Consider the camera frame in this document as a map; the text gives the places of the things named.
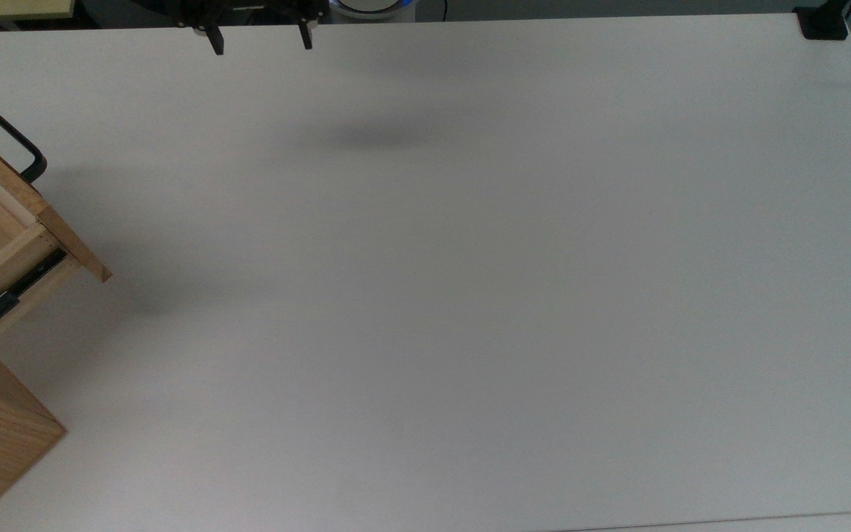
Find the black Franka gripper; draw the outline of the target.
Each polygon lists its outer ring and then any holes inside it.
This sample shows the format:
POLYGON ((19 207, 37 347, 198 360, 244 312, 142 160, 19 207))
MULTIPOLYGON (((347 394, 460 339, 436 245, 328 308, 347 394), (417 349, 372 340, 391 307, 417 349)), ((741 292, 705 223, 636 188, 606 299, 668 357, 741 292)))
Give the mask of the black Franka gripper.
POLYGON ((225 53, 222 26, 298 25, 305 50, 313 50, 314 21, 328 17, 327 1, 168 1, 177 27, 206 30, 216 56, 225 53))

